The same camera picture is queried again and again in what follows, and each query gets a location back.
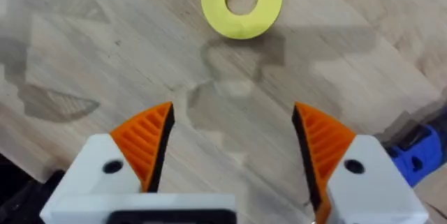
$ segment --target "wooden surface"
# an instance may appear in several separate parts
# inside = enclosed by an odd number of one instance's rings
[[[293,102],[386,141],[444,101],[446,11],[284,0],[265,35],[234,41],[200,0],[0,0],[0,151],[45,179],[89,135],[172,100],[162,191],[237,193],[240,223],[309,223]]]

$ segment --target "yellow ring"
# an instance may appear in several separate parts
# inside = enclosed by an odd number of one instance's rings
[[[233,14],[226,0],[202,0],[205,17],[217,32],[233,39],[248,39],[264,33],[279,15],[282,0],[258,0],[246,15]]]

